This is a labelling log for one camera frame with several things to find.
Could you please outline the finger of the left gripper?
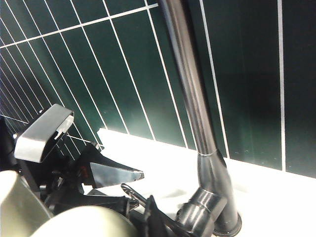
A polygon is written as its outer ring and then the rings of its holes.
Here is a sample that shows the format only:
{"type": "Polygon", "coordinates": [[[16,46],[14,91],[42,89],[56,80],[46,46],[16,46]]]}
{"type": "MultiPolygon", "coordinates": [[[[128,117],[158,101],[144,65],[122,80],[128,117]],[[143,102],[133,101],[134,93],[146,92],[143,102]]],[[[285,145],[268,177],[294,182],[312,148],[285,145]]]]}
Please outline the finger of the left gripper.
{"type": "Polygon", "coordinates": [[[98,163],[90,163],[95,188],[103,188],[122,183],[138,181],[144,178],[143,171],[119,167],[111,167],[98,163]]]}
{"type": "Polygon", "coordinates": [[[113,210],[126,210],[129,198],[121,197],[112,197],[112,196],[83,196],[84,205],[97,205],[113,210]]]}

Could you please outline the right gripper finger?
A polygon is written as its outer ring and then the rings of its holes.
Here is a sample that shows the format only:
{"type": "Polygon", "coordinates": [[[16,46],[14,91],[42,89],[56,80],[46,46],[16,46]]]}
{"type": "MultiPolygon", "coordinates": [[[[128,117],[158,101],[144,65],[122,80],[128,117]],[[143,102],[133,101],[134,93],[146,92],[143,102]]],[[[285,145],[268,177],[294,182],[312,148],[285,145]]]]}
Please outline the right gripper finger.
{"type": "Polygon", "coordinates": [[[141,217],[141,237],[175,237],[176,234],[165,224],[153,196],[141,197],[139,204],[145,208],[141,217]]]}

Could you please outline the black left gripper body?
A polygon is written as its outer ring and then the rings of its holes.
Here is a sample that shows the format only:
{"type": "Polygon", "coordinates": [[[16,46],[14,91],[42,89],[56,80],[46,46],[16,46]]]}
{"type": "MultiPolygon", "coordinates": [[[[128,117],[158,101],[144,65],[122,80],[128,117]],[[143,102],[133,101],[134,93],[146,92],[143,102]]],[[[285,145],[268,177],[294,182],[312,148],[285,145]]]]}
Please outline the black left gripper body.
{"type": "Polygon", "coordinates": [[[53,214],[79,206],[103,206],[101,194],[84,195],[82,184],[92,177],[87,163],[79,164],[54,148],[42,163],[14,157],[16,139],[5,118],[0,119],[0,169],[13,171],[23,178],[33,194],[53,214]]]}

